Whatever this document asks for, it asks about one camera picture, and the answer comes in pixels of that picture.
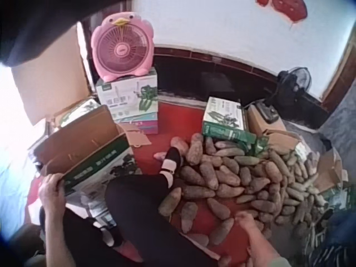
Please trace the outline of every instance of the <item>white wall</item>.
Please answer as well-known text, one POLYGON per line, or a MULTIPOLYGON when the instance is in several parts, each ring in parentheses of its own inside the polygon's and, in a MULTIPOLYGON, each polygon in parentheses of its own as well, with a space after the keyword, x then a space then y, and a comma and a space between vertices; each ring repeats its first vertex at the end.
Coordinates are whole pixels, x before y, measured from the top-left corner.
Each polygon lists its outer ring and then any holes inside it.
POLYGON ((277 74, 309 69, 320 98, 341 59, 356 18, 352 0, 305 0, 308 17, 288 17, 254 0, 134 0, 157 46, 184 46, 236 57, 277 74))

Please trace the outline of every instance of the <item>product box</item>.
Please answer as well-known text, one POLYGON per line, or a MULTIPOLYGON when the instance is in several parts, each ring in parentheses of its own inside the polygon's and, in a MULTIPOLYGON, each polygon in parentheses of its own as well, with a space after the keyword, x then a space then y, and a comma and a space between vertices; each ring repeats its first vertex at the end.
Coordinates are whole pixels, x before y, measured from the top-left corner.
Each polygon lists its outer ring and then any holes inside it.
POLYGON ((158 133, 158 113, 148 113, 144 115, 138 115, 128 118, 122 118, 115 120, 116 123, 120 124, 133 124, 137 126, 144 134, 152 135, 158 133))
POLYGON ((108 106, 114 120, 158 112, 154 68, 144 76, 121 77, 108 83, 100 79, 96 90, 101 104, 108 106))
POLYGON ((84 207, 100 223, 114 225, 105 204, 108 182, 139 174, 130 145, 150 144, 137 127, 117 125, 100 106, 53 133, 34 150, 41 175, 63 173, 69 204, 84 207))
POLYGON ((209 97, 202 122, 203 135, 254 144, 256 135, 248 131, 240 103, 209 97))

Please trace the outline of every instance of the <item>cardboard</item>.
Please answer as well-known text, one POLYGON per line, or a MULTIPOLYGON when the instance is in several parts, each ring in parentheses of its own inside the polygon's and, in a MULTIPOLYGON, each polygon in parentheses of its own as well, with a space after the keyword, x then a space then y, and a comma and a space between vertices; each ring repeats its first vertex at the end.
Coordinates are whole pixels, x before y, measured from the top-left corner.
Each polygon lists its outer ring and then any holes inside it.
POLYGON ((268 136, 270 145, 281 145, 294 150, 300 142, 300 137, 297 134, 286 130, 281 118, 268 124, 254 105, 249 106, 247 117, 249 130, 258 137, 268 136))
POLYGON ((320 192, 325 192, 331 188, 343 187, 343 182, 347 182, 347 172, 343 170, 341 157, 335 148, 322 154, 318 163, 319 176, 314 186, 320 192))

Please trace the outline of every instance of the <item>fan grille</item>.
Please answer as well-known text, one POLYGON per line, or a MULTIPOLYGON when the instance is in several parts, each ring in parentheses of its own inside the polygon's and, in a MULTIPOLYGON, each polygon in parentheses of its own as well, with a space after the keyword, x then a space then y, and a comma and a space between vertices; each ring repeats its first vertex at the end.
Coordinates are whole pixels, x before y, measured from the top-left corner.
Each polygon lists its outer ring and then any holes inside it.
POLYGON ((132 24, 112 26, 98 42, 100 64, 112 73, 136 69, 146 59, 149 41, 144 31, 132 24))

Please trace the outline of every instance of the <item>white sock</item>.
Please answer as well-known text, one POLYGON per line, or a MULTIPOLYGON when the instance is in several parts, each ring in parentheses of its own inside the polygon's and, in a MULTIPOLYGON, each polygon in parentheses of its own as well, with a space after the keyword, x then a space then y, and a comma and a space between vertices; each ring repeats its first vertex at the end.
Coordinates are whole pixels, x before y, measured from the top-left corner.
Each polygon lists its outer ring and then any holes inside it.
MULTIPOLYGON (((177 163, 173 160, 166 159, 163 160, 161 168, 174 172, 177 169, 177 163)), ((171 186, 173 185, 173 174, 168 171, 160 171, 160 174, 166 176, 166 179, 168 181, 168 188, 171 188, 171 186)))

